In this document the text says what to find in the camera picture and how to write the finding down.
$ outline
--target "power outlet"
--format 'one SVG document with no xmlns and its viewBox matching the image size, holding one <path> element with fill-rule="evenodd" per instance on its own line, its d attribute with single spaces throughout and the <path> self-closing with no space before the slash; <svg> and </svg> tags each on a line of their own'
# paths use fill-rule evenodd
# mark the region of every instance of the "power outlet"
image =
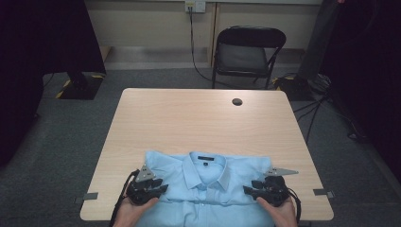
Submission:
<svg viewBox="0 0 401 227">
<path fill-rule="evenodd" d="M 204 13 L 206 11 L 205 1 L 185 1 L 185 11 L 189 12 L 192 8 L 192 12 Z"/>
</svg>

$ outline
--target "hand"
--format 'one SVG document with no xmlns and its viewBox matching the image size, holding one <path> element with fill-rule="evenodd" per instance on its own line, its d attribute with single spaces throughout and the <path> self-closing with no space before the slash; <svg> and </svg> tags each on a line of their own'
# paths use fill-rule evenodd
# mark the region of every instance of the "hand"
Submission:
<svg viewBox="0 0 401 227">
<path fill-rule="evenodd" d="M 159 199 L 153 198 L 143 205 L 131 203 L 129 198 L 122 200 L 113 227 L 131 227 L 138 222 L 139 218 L 152 207 Z"/>
<path fill-rule="evenodd" d="M 296 227 L 298 226 L 295 218 L 295 207 L 292 199 L 286 199 L 279 207 L 270 205 L 263 198 L 258 197 L 257 202 L 269 212 L 276 227 Z"/>
</svg>

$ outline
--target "table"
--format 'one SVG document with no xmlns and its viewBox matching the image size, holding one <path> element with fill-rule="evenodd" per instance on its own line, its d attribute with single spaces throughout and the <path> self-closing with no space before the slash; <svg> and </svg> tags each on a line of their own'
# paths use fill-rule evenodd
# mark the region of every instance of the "table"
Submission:
<svg viewBox="0 0 401 227">
<path fill-rule="evenodd" d="M 111 218 L 124 182 L 145 162 L 147 150 L 270 156 L 273 166 L 300 172 L 285 180 L 302 201 L 301 219 L 333 217 L 328 198 L 313 192 L 323 186 L 283 92 L 124 90 L 88 189 L 98 197 L 84 202 L 82 219 Z"/>
</svg>

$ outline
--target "chair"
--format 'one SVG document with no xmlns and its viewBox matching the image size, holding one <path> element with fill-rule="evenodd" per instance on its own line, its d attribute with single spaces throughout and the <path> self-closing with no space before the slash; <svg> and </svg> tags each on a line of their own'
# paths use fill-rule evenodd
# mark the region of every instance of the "chair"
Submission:
<svg viewBox="0 0 401 227">
<path fill-rule="evenodd" d="M 260 26 L 231 26 L 218 34 L 213 85 L 216 75 L 267 79 L 268 88 L 271 71 L 278 52 L 286 43 L 286 35 L 276 29 Z M 275 49 L 267 60 L 265 48 Z"/>
</svg>

